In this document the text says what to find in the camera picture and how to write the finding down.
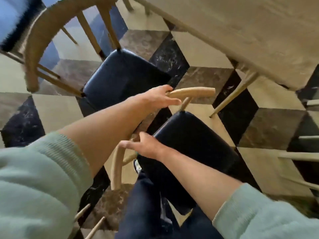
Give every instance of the dark blue pants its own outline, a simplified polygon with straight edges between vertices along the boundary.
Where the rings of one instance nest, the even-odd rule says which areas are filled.
[[[115,239],[223,239],[212,222],[196,206],[179,228],[168,201],[160,196],[141,171],[130,193],[127,209]]]

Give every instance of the floor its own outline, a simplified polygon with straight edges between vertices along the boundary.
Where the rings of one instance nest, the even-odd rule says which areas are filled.
[[[131,0],[134,11],[129,13],[122,0],[110,14],[112,24],[123,48],[129,49],[167,72],[179,81],[177,88],[215,87],[216,95],[195,99],[187,110],[219,134],[240,156],[231,175],[248,182],[273,198],[314,197],[315,191],[283,180],[279,176],[278,155],[284,151],[319,152],[319,141],[298,140],[300,135],[319,135],[319,108],[306,107],[309,99],[319,98],[319,66],[307,86],[288,91],[260,77],[226,106],[218,116],[209,118],[239,84],[244,74],[236,69],[237,62],[210,47],[182,28],[155,13],[146,16],[144,8]],[[95,7],[84,14],[106,55],[112,48],[107,31]],[[101,64],[77,19],[66,29],[79,43],[59,32],[50,43],[41,64],[60,74],[74,86],[82,87]],[[20,64],[0,55],[0,148],[26,146],[45,134],[87,116],[92,111],[81,99],[43,80],[35,94],[26,91]],[[154,121],[160,127],[176,107],[161,110]],[[86,236],[102,216],[107,217],[106,229],[94,238],[114,236],[129,190],[137,175],[131,164],[123,168],[122,189],[110,192],[111,159],[94,178],[94,184],[82,198],[80,208],[91,208],[79,220]],[[311,162],[286,161],[292,176],[319,184],[319,166]]]

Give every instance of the shoe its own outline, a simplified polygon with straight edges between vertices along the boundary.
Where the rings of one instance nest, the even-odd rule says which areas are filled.
[[[138,163],[138,160],[137,159],[134,159],[133,160],[133,167],[134,167],[134,170],[137,174],[140,173],[140,171],[142,170],[141,166],[139,165]]]

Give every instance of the person's right arm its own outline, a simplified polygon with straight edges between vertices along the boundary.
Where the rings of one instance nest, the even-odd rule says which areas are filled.
[[[169,148],[141,132],[140,142],[122,147],[162,162],[193,197],[225,239],[315,238],[319,220],[308,219],[290,204],[275,202],[248,184]]]

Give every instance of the hand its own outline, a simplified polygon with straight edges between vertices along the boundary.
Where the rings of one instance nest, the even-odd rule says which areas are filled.
[[[170,105],[180,105],[181,100],[177,98],[169,98],[166,93],[172,91],[173,88],[170,85],[162,85],[154,87],[147,92],[139,94],[140,98],[146,100],[153,109],[161,109]]]
[[[145,132],[140,132],[139,136],[140,142],[120,141],[119,146],[132,149],[144,157],[152,158],[158,161],[161,161],[161,159],[165,157],[163,156],[163,153],[170,149],[169,147],[157,141],[155,137]]]

